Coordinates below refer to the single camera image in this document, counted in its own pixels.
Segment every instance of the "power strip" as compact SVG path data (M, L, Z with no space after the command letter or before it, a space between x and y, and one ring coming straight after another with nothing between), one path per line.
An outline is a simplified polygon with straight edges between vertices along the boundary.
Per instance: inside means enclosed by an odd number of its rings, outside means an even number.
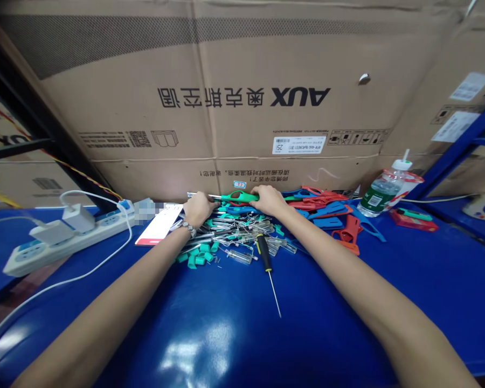
M135 203L139 208L145 203L152 203L149 198ZM133 209L128 211L129 225L135 224L136 214ZM55 245L48 246L44 242L33 240L17 246L11 253L9 260L5 264L3 272L9 276L17 278L30 274L57 260L64 259L75 252L83 250L91 245L107 239L128 228L126 216L119 209L96 217L95 228L85 233L79 233L68 240L59 242Z

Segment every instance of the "qr code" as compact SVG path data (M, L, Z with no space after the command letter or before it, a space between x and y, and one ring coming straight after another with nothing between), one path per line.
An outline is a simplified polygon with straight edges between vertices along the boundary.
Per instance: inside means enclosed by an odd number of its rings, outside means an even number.
M152 147L144 131L128 131L128 135L133 147Z

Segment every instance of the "small box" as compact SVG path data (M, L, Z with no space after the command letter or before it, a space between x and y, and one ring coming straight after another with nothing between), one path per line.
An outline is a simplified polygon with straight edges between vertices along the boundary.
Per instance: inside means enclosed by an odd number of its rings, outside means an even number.
M397 213L396 209L390 210L389 213L393 218L395 224L398 226L409 227L411 229L418 229L426 232L435 232L439 229L438 225L432 221L424 221L416 218L411 218L403 214Z

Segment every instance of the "blue metal shelf frame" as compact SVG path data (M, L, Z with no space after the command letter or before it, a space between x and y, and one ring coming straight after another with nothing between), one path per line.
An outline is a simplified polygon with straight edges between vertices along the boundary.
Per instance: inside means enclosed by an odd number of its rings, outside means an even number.
M424 200L478 146L485 146L485 112L453 143L424 175L425 182L415 187L408 199Z

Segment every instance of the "white label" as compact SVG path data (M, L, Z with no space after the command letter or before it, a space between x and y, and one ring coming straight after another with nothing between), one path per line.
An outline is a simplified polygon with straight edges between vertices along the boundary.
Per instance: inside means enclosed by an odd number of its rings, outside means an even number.
M319 154L322 152L326 136L285 136L273 141L273 155Z
M485 86L485 74L469 73L449 98L460 101L470 101Z
M233 181L233 186L238 188L238 189L244 189L244 188L246 188L246 182Z
M145 228L135 245L157 245L169 233L182 209L183 205L167 204L165 209L158 213Z
M455 112L431 140L454 143L479 116L479 113Z
M368 203L372 206L377 206L381 203L383 199L381 197L378 197L378 196L372 196L372 198L370 198L368 200Z

